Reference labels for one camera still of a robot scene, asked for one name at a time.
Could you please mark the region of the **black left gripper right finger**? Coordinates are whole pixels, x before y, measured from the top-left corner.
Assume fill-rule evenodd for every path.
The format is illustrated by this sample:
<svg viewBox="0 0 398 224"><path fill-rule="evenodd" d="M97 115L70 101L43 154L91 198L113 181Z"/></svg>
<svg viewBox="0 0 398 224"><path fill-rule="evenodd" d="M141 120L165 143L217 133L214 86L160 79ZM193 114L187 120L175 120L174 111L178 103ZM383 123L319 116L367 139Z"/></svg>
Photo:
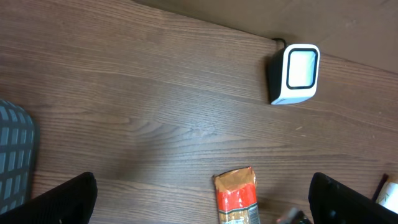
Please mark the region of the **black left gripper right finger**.
<svg viewBox="0 0 398 224"><path fill-rule="evenodd" d="M308 201L314 224L397 224L397 214L331 177L316 172Z"/></svg>

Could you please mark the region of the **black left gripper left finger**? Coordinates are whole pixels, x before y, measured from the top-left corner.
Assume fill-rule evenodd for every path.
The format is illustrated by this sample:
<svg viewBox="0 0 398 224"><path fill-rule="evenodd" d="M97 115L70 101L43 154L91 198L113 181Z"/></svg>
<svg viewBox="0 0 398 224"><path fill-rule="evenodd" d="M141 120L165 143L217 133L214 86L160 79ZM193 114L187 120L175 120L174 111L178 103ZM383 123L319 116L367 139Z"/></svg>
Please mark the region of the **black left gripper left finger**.
<svg viewBox="0 0 398 224"><path fill-rule="evenodd" d="M96 179L84 172L1 215L1 224L88 224L98 195Z"/></svg>

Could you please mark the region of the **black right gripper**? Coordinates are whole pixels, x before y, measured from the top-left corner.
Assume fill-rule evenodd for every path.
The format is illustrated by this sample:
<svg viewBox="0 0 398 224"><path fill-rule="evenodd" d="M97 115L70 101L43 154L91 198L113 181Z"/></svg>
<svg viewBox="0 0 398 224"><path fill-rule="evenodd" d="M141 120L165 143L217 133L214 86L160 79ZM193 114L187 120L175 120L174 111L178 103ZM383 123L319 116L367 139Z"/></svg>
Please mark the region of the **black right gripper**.
<svg viewBox="0 0 398 224"><path fill-rule="evenodd" d="M302 210L291 208L277 219L277 224L312 224Z"/></svg>

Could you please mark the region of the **white cream tube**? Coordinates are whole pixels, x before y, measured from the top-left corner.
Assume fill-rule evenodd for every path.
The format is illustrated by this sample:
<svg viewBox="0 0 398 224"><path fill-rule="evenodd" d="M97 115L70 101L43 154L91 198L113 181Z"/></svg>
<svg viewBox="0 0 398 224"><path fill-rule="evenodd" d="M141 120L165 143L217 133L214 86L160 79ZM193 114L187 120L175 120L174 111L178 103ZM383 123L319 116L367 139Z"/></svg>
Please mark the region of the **white cream tube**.
<svg viewBox="0 0 398 224"><path fill-rule="evenodd" d="M397 178L384 174L377 190L376 203L397 213Z"/></svg>

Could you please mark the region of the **red orange spaghetti pack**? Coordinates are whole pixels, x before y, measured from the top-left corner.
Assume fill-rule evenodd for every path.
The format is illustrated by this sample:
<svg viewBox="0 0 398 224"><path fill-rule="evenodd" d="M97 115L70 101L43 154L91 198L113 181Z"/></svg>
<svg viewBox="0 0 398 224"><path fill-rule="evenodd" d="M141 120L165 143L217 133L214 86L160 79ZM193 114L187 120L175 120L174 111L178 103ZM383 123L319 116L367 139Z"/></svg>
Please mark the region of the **red orange spaghetti pack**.
<svg viewBox="0 0 398 224"><path fill-rule="evenodd" d="M220 224L260 224L256 174L252 167L213 178Z"/></svg>

